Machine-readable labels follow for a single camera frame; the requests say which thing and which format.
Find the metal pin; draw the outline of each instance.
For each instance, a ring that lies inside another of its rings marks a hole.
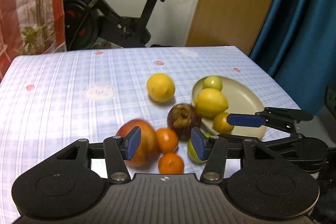
[[[215,172],[207,172],[203,175],[203,178],[207,180],[218,180],[219,179],[219,174]]]
[[[127,174],[124,172],[115,172],[111,175],[111,179],[117,180],[117,181],[123,181],[127,178]]]

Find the blue plaid tablecloth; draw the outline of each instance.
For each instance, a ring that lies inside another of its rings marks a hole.
[[[11,198],[14,180],[73,141],[102,142],[134,118],[149,121],[155,129],[166,127],[174,104],[155,105],[146,91],[147,79],[157,72],[173,79],[175,104],[191,102],[192,87],[200,78],[223,75],[249,87],[264,106],[298,108],[271,77],[233,46],[19,56],[0,84],[0,223],[11,223],[19,216]],[[85,91],[90,85],[111,86],[115,95],[89,100]],[[285,136],[269,128],[263,140]],[[184,172],[199,177],[203,166],[189,161],[185,144],[179,144],[177,153],[184,160]],[[92,169],[106,177],[103,160],[94,160]],[[228,160],[226,177],[238,169],[239,160]],[[157,163],[138,172],[157,173]]]

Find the blue curtain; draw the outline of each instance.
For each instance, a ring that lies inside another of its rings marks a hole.
[[[318,114],[336,82],[336,0],[273,0],[249,57]]]

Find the green apple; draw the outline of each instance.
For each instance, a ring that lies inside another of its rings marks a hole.
[[[204,135],[206,136],[206,137],[210,137],[210,136],[212,136],[210,133],[204,133]],[[205,163],[206,162],[206,160],[200,160],[199,158],[198,158],[198,156],[197,156],[197,154],[196,154],[196,151],[195,151],[195,149],[194,149],[194,147],[193,147],[193,144],[191,143],[191,139],[189,139],[189,141],[188,141],[188,150],[187,150],[187,154],[188,154],[188,156],[189,156],[189,158],[194,162],[194,163],[196,163],[196,164],[202,164],[202,163]]]
[[[222,91],[223,82],[218,76],[209,76],[204,80],[203,89],[213,88]]]

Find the orange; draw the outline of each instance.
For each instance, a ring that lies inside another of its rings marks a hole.
[[[162,153],[173,152],[179,144],[178,136],[170,128],[160,128],[155,135]]]
[[[160,174],[182,174],[184,163],[181,157],[173,152],[168,152],[159,159],[158,167]]]
[[[229,113],[221,112],[217,114],[213,120],[212,128],[221,134],[231,134],[235,126],[231,126],[227,122],[227,116]]]

